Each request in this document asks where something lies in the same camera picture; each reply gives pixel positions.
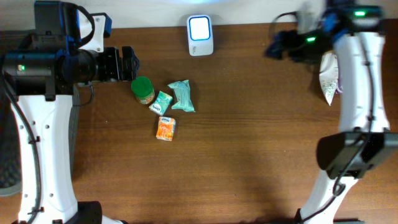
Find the white green tube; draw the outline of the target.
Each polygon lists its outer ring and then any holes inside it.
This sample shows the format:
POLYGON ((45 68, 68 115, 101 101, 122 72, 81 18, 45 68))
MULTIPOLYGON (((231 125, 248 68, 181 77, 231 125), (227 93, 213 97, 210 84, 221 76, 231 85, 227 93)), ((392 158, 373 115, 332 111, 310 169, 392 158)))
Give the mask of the white green tube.
POLYGON ((332 51, 326 52, 322 56, 319 81, 326 102, 330 106, 338 88, 338 61, 332 51))

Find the orange tissue pack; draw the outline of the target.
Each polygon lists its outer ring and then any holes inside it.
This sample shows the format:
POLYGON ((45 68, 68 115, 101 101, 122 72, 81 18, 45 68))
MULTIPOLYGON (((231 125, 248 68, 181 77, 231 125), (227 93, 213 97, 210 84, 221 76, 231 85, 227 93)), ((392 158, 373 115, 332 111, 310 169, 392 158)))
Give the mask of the orange tissue pack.
POLYGON ((176 121, 173 118, 161 116, 157 126, 156 138, 163 141, 172 141, 175 125, 176 121))

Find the red purple tissue pack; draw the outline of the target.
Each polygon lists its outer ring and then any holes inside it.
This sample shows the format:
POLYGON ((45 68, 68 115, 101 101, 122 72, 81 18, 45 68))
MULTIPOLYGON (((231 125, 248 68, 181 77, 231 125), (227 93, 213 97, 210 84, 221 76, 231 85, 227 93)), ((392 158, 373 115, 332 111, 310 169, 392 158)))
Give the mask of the red purple tissue pack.
POLYGON ((341 84, 341 78, 340 78, 340 67, 338 65, 338 56, 336 54, 334 54, 335 56, 335 63, 336 63, 336 90, 335 93, 336 94, 342 94, 343 92, 343 87, 341 84))

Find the small teal tissue pack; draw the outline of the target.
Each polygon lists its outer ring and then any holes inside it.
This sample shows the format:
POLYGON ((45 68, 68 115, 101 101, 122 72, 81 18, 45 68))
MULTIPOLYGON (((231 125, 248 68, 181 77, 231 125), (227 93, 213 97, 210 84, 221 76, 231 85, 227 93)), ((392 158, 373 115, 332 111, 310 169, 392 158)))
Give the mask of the small teal tissue pack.
POLYGON ((149 106, 149 109, 157 115, 163 116, 172 101, 172 96, 162 91, 159 91, 157 98, 155 99, 153 104, 149 106))

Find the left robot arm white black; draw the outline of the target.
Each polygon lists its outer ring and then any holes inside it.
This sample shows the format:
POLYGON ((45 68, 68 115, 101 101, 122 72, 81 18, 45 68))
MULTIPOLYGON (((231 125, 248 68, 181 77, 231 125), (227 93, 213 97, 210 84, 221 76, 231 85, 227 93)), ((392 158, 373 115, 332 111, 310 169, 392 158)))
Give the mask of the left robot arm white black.
POLYGON ((130 81, 118 50, 106 48, 111 18, 63 1, 34 3, 35 29, 1 58, 1 84, 19 137, 22 199, 18 223, 112 224, 97 201, 79 202, 72 186, 71 124, 82 103, 77 84, 130 81))

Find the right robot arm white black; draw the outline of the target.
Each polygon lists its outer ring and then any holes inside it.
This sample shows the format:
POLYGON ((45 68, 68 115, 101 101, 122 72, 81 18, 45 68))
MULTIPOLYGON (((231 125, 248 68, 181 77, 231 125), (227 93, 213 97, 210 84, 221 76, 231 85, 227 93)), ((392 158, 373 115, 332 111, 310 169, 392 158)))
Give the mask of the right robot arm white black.
POLYGON ((265 55, 306 62, 333 52, 343 89, 338 132, 317 144, 319 175, 294 222, 333 223, 349 190, 397 150, 382 96, 384 13, 380 6, 327 1, 318 18, 305 7, 292 15, 296 29, 270 31, 265 55))

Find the teal wipes packet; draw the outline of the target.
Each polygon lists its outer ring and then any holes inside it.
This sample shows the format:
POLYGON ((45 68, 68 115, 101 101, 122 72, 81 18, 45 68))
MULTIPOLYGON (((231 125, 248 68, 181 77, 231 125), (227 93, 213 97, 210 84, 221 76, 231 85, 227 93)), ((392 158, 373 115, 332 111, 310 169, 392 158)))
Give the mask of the teal wipes packet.
POLYGON ((190 98, 189 80, 173 82, 168 87, 174 91, 177 102, 172 105, 173 110, 184 110, 185 112, 195 112, 190 98))

